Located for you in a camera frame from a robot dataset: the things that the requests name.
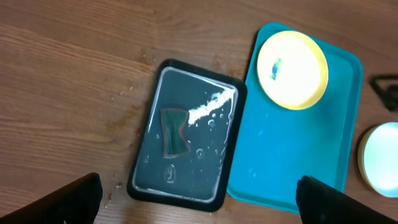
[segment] green sponge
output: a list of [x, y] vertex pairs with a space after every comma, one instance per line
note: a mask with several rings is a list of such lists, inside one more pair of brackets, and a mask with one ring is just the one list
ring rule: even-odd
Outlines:
[[188, 111], [176, 108], [160, 110], [163, 131], [163, 156], [176, 157], [189, 152], [189, 145], [182, 136], [188, 119]]

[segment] teal plastic tray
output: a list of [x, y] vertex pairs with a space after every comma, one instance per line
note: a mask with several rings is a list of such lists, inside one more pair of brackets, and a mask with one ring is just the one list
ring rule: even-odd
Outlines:
[[326, 92], [309, 109], [282, 108], [262, 90], [256, 64], [263, 43], [283, 30], [292, 28], [270, 23], [258, 32], [228, 193], [238, 200], [297, 213], [296, 186], [303, 175], [344, 192], [363, 69], [355, 55], [314, 38], [328, 62]]

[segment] wooden table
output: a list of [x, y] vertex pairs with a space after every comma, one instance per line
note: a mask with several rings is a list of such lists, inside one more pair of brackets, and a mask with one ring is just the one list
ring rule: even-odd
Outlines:
[[[362, 60], [353, 145], [366, 128], [398, 120], [368, 85], [372, 73], [398, 72], [395, 0], [0, 1], [0, 216], [97, 172], [96, 223], [300, 223], [229, 195], [206, 213], [138, 202], [125, 188], [159, 63], [243, 78], [256, 32], [271, 21]], [[366, 187], [354, 158], [353, 148], [346, 194], [398, 220], [398, 200]]]

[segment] black object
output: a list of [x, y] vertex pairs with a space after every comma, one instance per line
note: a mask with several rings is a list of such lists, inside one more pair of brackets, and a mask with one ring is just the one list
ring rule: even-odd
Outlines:
[[92, 224], [102, 193], [100, 176], [90, 173], [0, 218], [0, 223]]
[[398, 75], [374, 75], [372, 79], [369, 81], [370, 86], [380, 97], [384, 106], [389, 111], [398, 111], [398, 85], [389, 85], [387, 90], [383, 90], [378, 84], [379, 80], [397, 80]]
[[303, 224], [398, 223], [310, 176], [298, 181], [296, 202]]
[[[217, 117], [207, 116], [198, 120], [198, 126], [191, 124], [184, 128], [190, 152], [165, 158], [160, 143], [164, 137], [160, 131], [160, 111], [164, 108], [188, 111], [198, 102], [205, 105], [213, 100], [212, 93], [228, 86], [236, 90], [236, 98], [230, 101], [234, 106], [219, 108]], [[129, 195], [138, 200], [207, 212], [218, 210], [225, 198], [246, 95], [247, 88], [241, 80], [174, 59], [162, 62], [127, 183]], [[234, 113], [229, 116], [221, 111]], [[215, 126], [208, 119], [213, 119]], [[217, 130], [221, 129], [225, 132], [220, 134]], [[199, 159], [203, 152], [206, 152], [204, 157]]]

